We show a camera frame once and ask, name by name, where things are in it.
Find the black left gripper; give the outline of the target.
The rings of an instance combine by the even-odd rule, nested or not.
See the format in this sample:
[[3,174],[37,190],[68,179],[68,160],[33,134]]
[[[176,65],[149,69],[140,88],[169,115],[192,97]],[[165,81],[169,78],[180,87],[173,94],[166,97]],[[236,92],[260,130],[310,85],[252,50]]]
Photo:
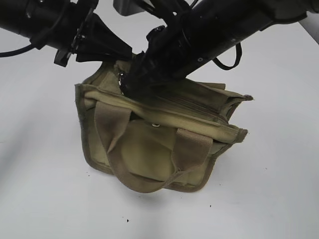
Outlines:
[[67,48],[57,51],[55,64],[67,66],[72,54],[76,55],[77,62],[129,61],[133,55],[132,47],[114,34],[95,13],[86,17],[71,39]]

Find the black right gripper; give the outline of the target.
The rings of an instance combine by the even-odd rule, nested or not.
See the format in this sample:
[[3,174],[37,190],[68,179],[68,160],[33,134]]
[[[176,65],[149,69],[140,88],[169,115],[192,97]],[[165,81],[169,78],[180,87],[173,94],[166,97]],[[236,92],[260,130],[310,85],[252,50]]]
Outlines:
[[129,98],[189,75],[189,40],[183,25],[158,26],[146,38],[146,52],[135,56],[125,77],[124,95]]

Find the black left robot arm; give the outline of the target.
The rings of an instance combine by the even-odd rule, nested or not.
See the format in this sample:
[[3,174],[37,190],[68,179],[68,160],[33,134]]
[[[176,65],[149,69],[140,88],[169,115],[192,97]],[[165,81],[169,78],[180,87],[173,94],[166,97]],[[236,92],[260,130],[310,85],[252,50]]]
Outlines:
[[13,57],[50,46],[54,63],[130,60],[132,48],[115,35],[94,12],[97,0],[1,0],[0,27],[29,39],[23,48],[2,52]]

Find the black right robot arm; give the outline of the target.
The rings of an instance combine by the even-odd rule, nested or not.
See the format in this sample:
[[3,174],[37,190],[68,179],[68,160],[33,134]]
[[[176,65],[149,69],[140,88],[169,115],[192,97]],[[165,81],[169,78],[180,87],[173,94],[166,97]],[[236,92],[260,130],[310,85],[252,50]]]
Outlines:
[[317,13],[316,0],[154,0],[151,13],[165,26],[147,36],[120,81],[129,97],[184,79],[246,38],[276,24],[291,24]]

